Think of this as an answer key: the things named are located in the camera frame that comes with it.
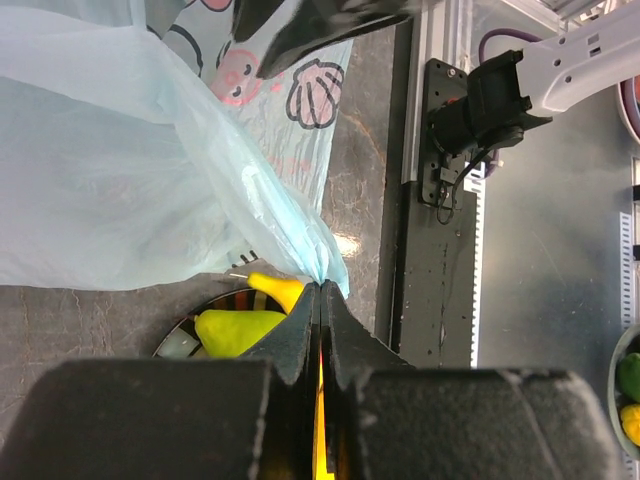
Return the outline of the green fake pear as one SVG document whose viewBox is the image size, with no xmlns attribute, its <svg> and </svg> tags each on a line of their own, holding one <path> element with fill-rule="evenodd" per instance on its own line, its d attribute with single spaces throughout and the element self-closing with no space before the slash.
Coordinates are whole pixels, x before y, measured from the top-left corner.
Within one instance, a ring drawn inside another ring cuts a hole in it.
<svg viewBox="0 0 640 480">
<path fill-rule="evenodd" d="M 284 319 L 284 313 L 267 310 L 206 310 L 195 317 L 195 331 L 213 358 L 242 355 Z"/>
</svg>

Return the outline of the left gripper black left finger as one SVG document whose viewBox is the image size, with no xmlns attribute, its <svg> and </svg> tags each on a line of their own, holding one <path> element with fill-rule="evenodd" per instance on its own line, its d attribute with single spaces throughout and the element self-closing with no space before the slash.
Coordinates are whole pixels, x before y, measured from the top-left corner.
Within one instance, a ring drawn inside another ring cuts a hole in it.
<svg viewBox="0 0 640 480">
<path fill-rule="evenodd" d="M 319 370 L 319 294 L 318 283 L 307 283 L 291 313 L 240 359 L 269 360 L 286 385 L 300 383 L 315 390 Z"/>
</svg>

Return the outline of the yellow fake banana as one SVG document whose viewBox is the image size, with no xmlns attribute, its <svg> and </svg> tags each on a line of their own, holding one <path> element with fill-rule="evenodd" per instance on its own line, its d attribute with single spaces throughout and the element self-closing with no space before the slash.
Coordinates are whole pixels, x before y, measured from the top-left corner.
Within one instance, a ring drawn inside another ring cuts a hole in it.
<svg viewBox="0 0 640 480">
<path fill-rule="evenodd" d="M 297 279 L 276 278 L 259 272 L 250 273 L 247 283 L 251 288 L 272 297 L 285 314 L 291 313 L 305 288 Z"/>
</svg>

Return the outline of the light blue plastic bag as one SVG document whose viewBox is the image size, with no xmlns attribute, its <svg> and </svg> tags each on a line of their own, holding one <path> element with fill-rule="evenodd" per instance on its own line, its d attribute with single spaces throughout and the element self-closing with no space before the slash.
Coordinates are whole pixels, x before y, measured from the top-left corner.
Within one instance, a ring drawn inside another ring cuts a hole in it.
<svg viewBox="0 0 640 480">
<path fill-rule="evenodd" d="M 230 1 L 1 5 L 1 281 L 133 290 L 263 259 L 349 287 L 321 219 L 351 54 L 274 77 L 286 1 L 248 41 Z"/>
</svg>

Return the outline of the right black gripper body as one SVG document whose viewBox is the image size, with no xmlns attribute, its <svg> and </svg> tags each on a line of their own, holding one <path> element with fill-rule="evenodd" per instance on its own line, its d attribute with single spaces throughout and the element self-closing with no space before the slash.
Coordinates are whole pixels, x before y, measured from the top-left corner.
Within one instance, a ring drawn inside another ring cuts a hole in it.
<svg viewBox="0 0 640 480">
<path fill-rule="evenodd" d="M 257 76 L 270 79 L 329 45 L 384 29 L 418 15 L 421 1 L 296 1 L 260 61 Z"/>
</svg>

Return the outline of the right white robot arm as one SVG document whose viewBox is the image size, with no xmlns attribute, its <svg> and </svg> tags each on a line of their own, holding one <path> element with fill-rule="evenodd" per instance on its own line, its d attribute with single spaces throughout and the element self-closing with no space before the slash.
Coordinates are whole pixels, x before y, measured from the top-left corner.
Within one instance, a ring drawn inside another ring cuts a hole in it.
<svg viewBox="0 0 640 480">
<path fill-rule="evenodd" d="M 418 14 L 419 1 L 300 1 L 270 42 L 256 74 L 272 78 L 325 46 Z M 437 148 L 459 154 L 517 144 L 585 98 L 639 73 L 639 4 L 632 1 L 573 31 L 489 58 L 464 97 L 430 116 Z"/>
</svg>

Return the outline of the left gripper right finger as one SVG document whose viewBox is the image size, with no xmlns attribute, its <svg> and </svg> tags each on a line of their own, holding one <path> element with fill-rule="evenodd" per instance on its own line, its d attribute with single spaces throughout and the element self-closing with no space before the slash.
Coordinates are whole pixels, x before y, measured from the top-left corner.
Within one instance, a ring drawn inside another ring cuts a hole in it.
<svg viewBox="0 0 640 480">
<path fill-rule="evenodd" d="M 373 372 L 415 369 L 352 315 L 335 282 L 320 287 L 320 327 L 327 392 L 345 392 Z"/>
</svg>

